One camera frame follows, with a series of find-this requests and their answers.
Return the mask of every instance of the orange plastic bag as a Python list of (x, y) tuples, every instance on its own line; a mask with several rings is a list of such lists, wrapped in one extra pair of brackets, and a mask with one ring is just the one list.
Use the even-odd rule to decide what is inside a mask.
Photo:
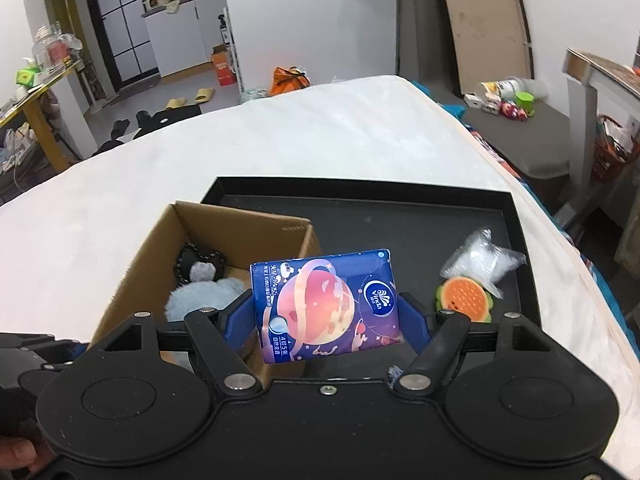
[(296, 67), (292, 66), (289, 70), (277, 67), (273, 71), (273, 85), (271, 86), (270, 96), (285, 94), (293, 90), (300, 90), (311, 86), (309, 79), (305, 73), (300, 72)]

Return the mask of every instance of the slipper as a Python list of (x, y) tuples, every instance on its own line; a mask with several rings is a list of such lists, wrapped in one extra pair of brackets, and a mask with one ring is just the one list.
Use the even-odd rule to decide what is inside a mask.
[(180, 107), (183, 107), (185, 104), (187, 104), (186, 97), (180, 97), (178, 99), (169, 99), (169, 102), (166, 104), (166, 107), (164, 109), (168, 110), (169, 108), (180, 108)]
[(196, 103), (201, 105), (202, 103), (211, 101), (215, 92), (216, 91), (213, 88), (201, 88), (198, 90), (198, 94), (196, 95)]

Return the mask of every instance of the white tablecloth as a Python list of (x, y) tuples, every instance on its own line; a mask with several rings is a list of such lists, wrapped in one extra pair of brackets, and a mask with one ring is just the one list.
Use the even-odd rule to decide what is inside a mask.
[(217, 176), (359, 178), (508, 190), (543, 329), (615, 391), (604, 458), (640, 476), (640, 365), (577, 251), (452, 116), (395, 76), (249, 102), (73, 166), (0, 207), (0, 327), (89, 340), (132, 257), (175, 200)]

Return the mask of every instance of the black tray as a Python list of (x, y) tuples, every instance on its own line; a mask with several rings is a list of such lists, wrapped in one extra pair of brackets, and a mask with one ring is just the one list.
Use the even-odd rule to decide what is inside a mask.
[[(386, 248), (399, 292), (408, 292), (427, 309), (443, 282), (442, 264), (466, 237), (489, 226), (501, 247), (529, 253), (510, 193), (400, 182), (322, 178), (221, 177), (203, 203), (309, 218), (325, 254)], [(521, 266), (498, 284), (492, 317), (520, 312), (540, 326), (531, 268)], [(474, 332), (486, 332), (474, 323)], [(407, 344), (308, 362), (314, 376), (380, 376), (391, 364), (402, 367), (414, 357)], [(470, 354), (468, 365), (491, 359)]]

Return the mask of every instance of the tissue pack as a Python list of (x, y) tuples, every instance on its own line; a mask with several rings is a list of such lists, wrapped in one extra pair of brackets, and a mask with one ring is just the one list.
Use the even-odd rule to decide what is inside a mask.
[(401, 341), (387, 249), (263, 262), (250, 272), (266, 363)]

